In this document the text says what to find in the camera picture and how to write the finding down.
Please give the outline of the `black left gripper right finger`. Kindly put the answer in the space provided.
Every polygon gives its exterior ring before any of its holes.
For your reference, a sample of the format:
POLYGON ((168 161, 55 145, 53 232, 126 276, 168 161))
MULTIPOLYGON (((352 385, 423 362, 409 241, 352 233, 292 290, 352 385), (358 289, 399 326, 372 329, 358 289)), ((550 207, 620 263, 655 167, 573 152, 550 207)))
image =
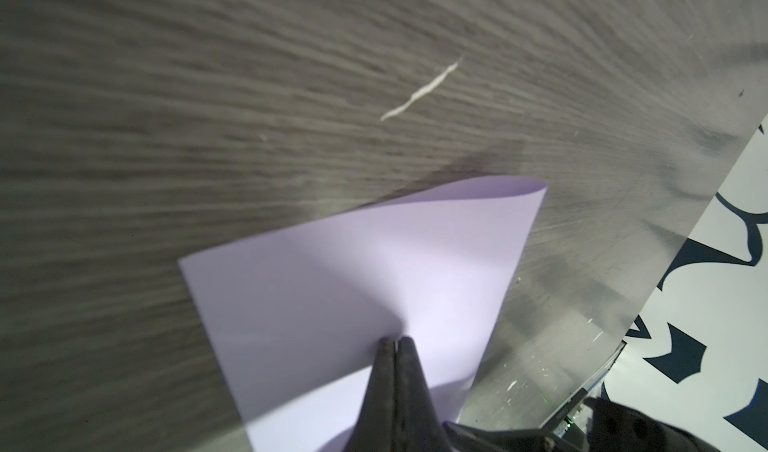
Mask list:
POLYGON ((415 342, 403 337, 395 355, 395 450, 451 451, 438 420, 415 342))

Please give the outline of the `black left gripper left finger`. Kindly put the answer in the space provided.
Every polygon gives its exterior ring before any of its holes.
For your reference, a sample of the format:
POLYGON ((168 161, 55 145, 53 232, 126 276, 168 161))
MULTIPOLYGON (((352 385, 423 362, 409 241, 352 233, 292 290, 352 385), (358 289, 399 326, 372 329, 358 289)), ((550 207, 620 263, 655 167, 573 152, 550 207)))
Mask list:
POLYGON ((382 339, 373 366, 357 422, 344 452, 389 452, 395 445, 397 409, 396 341, 382 339))

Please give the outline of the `lilac square paper sheet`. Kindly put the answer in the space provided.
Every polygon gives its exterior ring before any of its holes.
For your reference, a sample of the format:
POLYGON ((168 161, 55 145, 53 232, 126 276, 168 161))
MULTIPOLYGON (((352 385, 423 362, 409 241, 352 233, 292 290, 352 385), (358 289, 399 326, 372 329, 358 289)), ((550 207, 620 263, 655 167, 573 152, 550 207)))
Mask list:
POLYGON ((472 178, 182 258, 251 447, 341 450, 385 337, 456 420, 546 191, 472 178))

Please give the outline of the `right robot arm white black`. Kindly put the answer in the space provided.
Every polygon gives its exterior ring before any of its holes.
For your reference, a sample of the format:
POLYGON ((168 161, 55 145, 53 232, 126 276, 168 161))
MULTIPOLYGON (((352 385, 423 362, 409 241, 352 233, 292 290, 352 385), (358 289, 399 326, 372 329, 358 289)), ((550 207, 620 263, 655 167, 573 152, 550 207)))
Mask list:
POLYGON ((593 452, 718 452, 708 442, 626 406, 588 398, 593 411, 587 432, 593 452))

